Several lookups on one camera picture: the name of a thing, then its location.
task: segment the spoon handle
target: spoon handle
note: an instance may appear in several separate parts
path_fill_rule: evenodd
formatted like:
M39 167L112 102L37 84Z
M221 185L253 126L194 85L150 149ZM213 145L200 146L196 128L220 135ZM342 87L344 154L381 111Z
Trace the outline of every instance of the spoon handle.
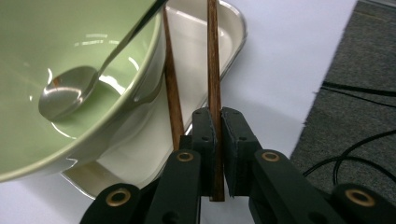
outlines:
M120 41L120 43L107 56L102 67L99 69L97 76L101 76L107 66L119 55L119 53L134 39L134 37L142 30L150 19L160 10L167 0L156 0L153 5L146 11L145 15L132 27L131 31Z

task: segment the chopstick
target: chopstick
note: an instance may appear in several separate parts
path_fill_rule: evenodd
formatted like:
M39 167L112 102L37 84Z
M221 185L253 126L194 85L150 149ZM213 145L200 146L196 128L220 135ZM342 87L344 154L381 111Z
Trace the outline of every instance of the chopstick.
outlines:
M178 96L177 77L175 61L172 51L172 42L169 32L169 23L166 7L163 7L163 26L166 39L166 59L165 59L165 84L168 97L169 118L171 121L172 142L174 151L178 150L180 136L184 134L183 118L181 115L180 100Z
M219 76L218 0L207 0L208 106L218 138L212 202L224 202L223 152L221 149L221 98Z

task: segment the white table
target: white table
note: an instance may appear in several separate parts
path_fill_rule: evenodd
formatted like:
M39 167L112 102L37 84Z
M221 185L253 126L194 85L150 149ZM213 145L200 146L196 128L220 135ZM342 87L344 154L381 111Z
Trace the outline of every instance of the white table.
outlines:
M240 110L262 146L289 156L356 0L227 0L247 43L223 79L222 104ZM201 223L253 223L247 198L202 202ZM92 200L60 175L0 184L0 223L79 223Z

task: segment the ceramic bowl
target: ceramic bowl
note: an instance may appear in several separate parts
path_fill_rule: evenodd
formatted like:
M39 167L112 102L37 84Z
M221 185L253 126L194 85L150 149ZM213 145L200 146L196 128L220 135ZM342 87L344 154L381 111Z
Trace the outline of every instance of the ceramic bowl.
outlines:
M139 132L161 87L161 13L109 65L75 113L50 122L39 114L38 99L58 74L99 68L152 2L2 1L0 181L94 161Z

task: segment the stainless steel tray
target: stainless steel tray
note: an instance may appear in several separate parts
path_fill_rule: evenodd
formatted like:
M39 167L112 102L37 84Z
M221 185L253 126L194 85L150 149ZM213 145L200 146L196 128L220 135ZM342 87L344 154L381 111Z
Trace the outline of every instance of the stainless steel tray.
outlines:
M201 107L207 97L206 0L170 0L166 9L182 115L188 129L191 113ZM219 63L224 77L245 43L247 30L242 14L226 2L219 2L218 16ZM99 160L65 171L63 177L92 198L120 182L145 187L161 171L172 151L164 86L155 104L140 133L117 144Z

